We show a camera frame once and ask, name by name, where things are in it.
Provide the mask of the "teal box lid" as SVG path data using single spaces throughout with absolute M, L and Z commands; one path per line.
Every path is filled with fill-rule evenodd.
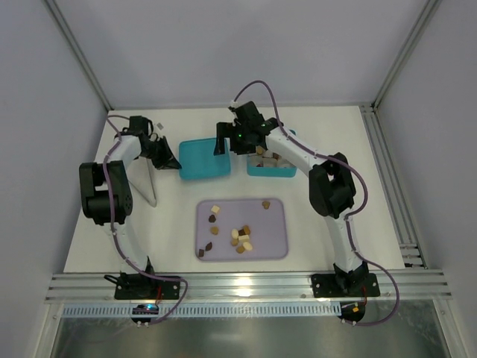
M 205 180 L 228 176 L 231 173 L 230 156 L 226 152 L 214 155 L 216 138 L 182 141 L 179 144 L 179 162 L 182 180 Z

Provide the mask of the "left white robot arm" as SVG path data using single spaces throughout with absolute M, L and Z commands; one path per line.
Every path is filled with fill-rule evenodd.
M 113 146 L 100 163 L 79 166 L 80 198 L 83 214 L 102 227 L 113 241 L 120 262 L 132 274 L 158 280 L 149 256 L 141 249 L 130 223 L 133 195 L 127 169 L 140 157 L 149 160 L 157 170 L 178 170 L 182 166 L 174 156 L 168 140 L 155 131 L 153 122 L 144 116 L 108 116 L 128 121 L 116 132 Z

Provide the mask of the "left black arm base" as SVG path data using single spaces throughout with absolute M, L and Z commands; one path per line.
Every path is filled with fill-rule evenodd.
M 120 301 L 130 300 L 177 300 L 180 295 L 180 278 L 166 277 L 155 280 L 141 274 L 119 276 L 104 275 L 104 279 L 115 285 L 114 298 Z

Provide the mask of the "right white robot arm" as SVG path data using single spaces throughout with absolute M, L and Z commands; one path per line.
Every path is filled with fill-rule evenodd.
M 251 154 L 260 147 L 278 154 L 305 174 L 309 203 L 325 219 L 335 254 L 334 274 L 316 275 L 315 286 L 324 289 L 330 285 L 331 293 L 337 295 L 361 294 L 369 268 L 353 241 L 351 209 L 356 186 L 347 158 L 341 153 L 319 154 L 277 117 L 265 119 L 252 101 L 232 104 L 229 111 L 234 119 L 216 125 L 214 155 L 225 153 L 225 140 L 228 139 L 230 150 L 237 155 Z

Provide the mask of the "metal serving tongs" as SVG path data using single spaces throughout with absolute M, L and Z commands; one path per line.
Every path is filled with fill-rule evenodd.
M 157 194 L 154 186 L 153 168 L 148 160 L 134 160 L 127 169 L 130 185 L 145 199 L 151 207 L 157 206 Z

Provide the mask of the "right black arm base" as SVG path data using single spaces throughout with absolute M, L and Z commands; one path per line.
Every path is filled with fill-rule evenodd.
M 313 274 L 311 288 L 315 298 L 376 298 L 381 295 L 375 274 L 367 274 L 356 282 L 336 274 Z

